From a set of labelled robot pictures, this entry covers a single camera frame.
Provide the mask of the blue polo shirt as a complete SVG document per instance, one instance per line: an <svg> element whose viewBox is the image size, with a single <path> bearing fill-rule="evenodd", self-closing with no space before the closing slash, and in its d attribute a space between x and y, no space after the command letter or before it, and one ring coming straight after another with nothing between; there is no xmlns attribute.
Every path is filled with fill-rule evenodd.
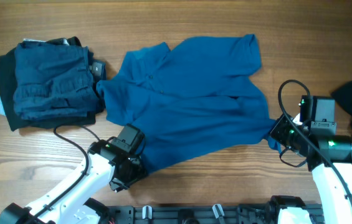
<svg viewBox="0 0 352 224"><path fill-rule="evenodd" d="M250 76L262 66L255 35L191 37L128 52L97 83L107 120L139 128L150 173L227 147L269 139L274 120Z"/></svg>

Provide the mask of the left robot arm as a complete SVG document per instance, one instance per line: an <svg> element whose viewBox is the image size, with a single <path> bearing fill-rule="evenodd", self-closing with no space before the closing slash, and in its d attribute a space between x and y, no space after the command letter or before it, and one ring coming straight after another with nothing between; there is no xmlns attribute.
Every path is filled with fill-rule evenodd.
<svg viewBox="0 0 352 224"><path fill-rule="evenodd" d="M106 186L114 192L127 190L145 178L145 143L143 132L130 124L117 137L97 139L82 151L83 161L64 180L25 207L8 205L0 223L110 223L108 207L92 195Z"/></svg>

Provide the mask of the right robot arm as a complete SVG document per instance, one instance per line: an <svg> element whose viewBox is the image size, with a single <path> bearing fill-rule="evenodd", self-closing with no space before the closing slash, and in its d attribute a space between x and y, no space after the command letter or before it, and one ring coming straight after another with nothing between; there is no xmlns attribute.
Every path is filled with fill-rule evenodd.
<svg viewBox="0 0 352 224"><path fill-rule="evenodd" d="M352 223L352 138L336 134L335 101L303 95L299 123L284 113L270 136L304 157L320 194L325 223Z"/></svg>

